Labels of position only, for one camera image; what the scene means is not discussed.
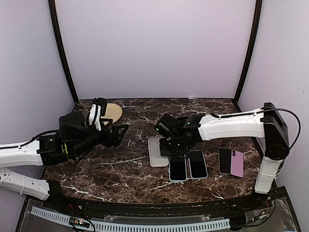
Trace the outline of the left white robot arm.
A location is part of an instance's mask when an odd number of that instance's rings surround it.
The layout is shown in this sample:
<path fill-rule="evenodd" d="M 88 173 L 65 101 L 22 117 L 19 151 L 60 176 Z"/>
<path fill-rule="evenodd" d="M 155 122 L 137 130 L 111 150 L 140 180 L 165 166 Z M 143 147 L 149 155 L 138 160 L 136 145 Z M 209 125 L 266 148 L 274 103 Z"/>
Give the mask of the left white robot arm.
<path fill-rule="evenodd" d="M 54 166 L 70 160 L 79 163 L 96 146 L 117 147 L 128 125 L 113 125 L 111 119 L 97 119 L 87 125 L 78 112 L 59 118 L 58 130 L 42 132 L 24 143 L 1 145 L 1 187 L 46 201 L 58 211 L 68 207 L 62 196 L 61 184 L 54 180 L 37 179 L 14 171 L 22 166 Z"/>

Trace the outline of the beige round plate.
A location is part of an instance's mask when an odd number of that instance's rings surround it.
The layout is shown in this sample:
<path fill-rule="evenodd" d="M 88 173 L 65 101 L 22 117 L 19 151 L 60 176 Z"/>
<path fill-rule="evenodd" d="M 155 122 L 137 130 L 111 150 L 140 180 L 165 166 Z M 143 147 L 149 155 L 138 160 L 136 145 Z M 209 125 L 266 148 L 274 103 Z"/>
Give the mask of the beige round plate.
<path fill-rule="evenodd" d="M 103 119 L 112 119 L 112 124 L 116 123 L 122 116 L 123 110 L 121 106 L 115 103 L 107 103 L 107 108 L 104 116 L 101 116 Z"/>

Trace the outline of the black frame post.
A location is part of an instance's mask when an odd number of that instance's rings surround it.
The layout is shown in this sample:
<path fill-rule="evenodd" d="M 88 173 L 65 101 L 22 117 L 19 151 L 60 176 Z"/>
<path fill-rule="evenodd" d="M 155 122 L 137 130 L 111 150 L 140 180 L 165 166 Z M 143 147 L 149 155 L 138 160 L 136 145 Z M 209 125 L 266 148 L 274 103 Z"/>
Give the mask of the black frame post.
<path fill-rule="evenodd" d="M 248 71 L 249 71 L 249 67 L 250 67 L 250 63 L 252 60 L 253 51 L 255 47 L 256 37 L 258 33 L 258 28 L 259 28 L 260 17 L 261 17 L 261 12 L 262 12 L 262 5 L 263 5 L 262 0 L 255 1 L 253 21 L 252 21 L 251 33 L 250 33 L 250 37 L 248 41 L 248 47 L 247 47 L 243 67 L 241 70 L 239 82 L 238 82 L 236 92 L 233 98 L 233 102 L 235 104 L 239 103 L 242 91 L 244 89 L 245 81 L 248 75 Z"/>
<path fill-rule="evenodd" d="M 56 46 L 57 46 L 58 54 L 60 57 L 60 62 L 63 68 L 63 72 L 66 78 L 66 82 L 67 82 L 72 100 L 74 104 L 77 104 L 79 101 L 79 98 L 78 98 L 77 91 L 73 83 L 73 78 L 70 72 L 69 63 L 67 60 L 67 56 L 66 56 L 66 52 L 65 52 L 65 48 L 64 48 L 64 44 L 62 40 L 60 24 L 59 24 L 58 15 L 57 15 L 57 9 L 56 9 L 56 1 L 48 0 L 48 6 L 49 6 L 49 12 L 50 12 L 50 18 L 52 22 L 54 37 L 56 41 Z"/>

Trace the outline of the right black frame post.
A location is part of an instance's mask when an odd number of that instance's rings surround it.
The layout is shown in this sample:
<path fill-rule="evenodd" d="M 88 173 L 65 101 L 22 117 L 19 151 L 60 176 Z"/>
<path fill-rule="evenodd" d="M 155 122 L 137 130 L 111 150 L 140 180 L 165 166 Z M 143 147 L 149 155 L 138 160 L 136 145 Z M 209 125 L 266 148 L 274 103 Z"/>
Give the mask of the right black frame post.
<path fill-rule="evenodd" d="M 233 98 L 233 102 L 235 104 L 239 103 L 242 91 L 244 89 L 245 81 L 248 75 L 248 71 L 249 71 L 249 67 L 250 67 L 250 63 L 252 60 L 253 51 L 255 47 L 256 37 L 258 33 L 258 28 L 259 28 L 260 17 L 261 17 L 261 12 L 262 12 L 262 5 L 263 5 L 262 0 L 255 1 L 253 21 L 252 21 L 251 33 L 250 33 L 250 37 L 248 41 L 248 47 L 247 47 L 243 67 L 241 70 L 239 82 L 238 82 L 236 92 Z"/>

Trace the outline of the grey clear phone case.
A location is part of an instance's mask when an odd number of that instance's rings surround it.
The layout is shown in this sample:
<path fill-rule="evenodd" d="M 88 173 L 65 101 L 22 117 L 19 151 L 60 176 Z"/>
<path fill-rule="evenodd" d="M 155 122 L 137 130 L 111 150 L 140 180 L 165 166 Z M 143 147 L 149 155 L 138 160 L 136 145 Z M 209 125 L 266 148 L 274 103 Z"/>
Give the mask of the grey clear phone case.
<path fill-rule="evenodd" d="M 150 166 L 153 168 L 162 168 L 169 165 L 168 157 L 161 156 L 160 153 L 160 138 L 154 137 L 148 139 L 148 151 Z"/>

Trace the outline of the left black frame post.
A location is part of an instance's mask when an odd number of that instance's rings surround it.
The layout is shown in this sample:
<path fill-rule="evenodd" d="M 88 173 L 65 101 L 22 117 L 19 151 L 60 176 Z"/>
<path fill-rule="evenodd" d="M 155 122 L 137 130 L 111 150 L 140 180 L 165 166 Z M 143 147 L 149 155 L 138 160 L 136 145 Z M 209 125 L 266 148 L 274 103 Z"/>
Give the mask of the left black frame post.
<path fill-rule="evenodd" d="M 57 15 L 57 9 L 56 9 L 56 1 L 48 0 L 48 6 L 49 6 L 49 12 L 50 12 L 50 18 L 52 22 L 54 37 L 56 41 L 56 46 L 57 46 L 58 54 L 60 57 L 60 62 L 63 68 L 63 72 L 66 78 L 66 82 L 67 82 L 72 100 L 74 104 L 77 104 L 79 101 L 79 98 L 78 98 L 77 91 L 73 83 L 73 78 L 70 72 L 69 63 L 67 60 L 67 56 L 66 56 L 66 52 L 65 52 L 65 48 L 64 48 L 64 44 L 62 40 L 60 24 L 59 24 L 58 15 Z"/>

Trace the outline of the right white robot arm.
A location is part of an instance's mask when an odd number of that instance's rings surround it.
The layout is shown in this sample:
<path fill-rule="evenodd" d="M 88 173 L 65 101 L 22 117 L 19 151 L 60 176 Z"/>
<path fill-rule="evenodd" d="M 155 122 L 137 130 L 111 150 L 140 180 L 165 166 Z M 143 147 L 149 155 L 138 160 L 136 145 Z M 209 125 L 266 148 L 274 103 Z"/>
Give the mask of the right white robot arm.
<path fill-rule="evenodd" d="M 155 124 L 154 130 L 162 139 L 161 156 L 171 157 L 188 154 L 195 144 L 224 138 L 250 138 L 255 144 L 263 139 L 265 150 L 260 152 L 261 166 L 254 183 L 254 193 L 247 198 L 246 205 L 256 210 L 265 202 L 273 181 L 288 157 L 294 144 L 289 143 L 288 126 L 281 116 L 292 111 L 277 108 L 271 102 L 247 112 L 231 114 L 193 114 L 174 118 L 164 114 Z"/>

